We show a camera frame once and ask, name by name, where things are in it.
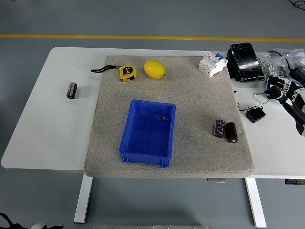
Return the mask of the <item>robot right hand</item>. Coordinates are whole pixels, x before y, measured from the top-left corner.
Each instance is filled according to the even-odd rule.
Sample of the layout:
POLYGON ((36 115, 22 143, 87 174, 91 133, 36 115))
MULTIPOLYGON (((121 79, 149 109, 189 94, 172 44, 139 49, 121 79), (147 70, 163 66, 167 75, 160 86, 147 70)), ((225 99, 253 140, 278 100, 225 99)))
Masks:
POLYGON ((305 136, 305 89, 292 80, 270 76, 265 91, 268 99, 275 99, 294 118, 298 133, 305 136))

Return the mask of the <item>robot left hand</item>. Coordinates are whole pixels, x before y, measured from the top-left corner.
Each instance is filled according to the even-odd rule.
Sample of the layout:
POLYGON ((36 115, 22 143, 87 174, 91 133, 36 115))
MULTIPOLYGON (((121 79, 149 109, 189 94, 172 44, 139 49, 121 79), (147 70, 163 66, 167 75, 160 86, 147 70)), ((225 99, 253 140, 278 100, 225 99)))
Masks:
POLYGON ((64 226, 62 224, 55 226, 48 226, 42 222, 36 223, 31 227, 31 229, 63 229, 64 226))

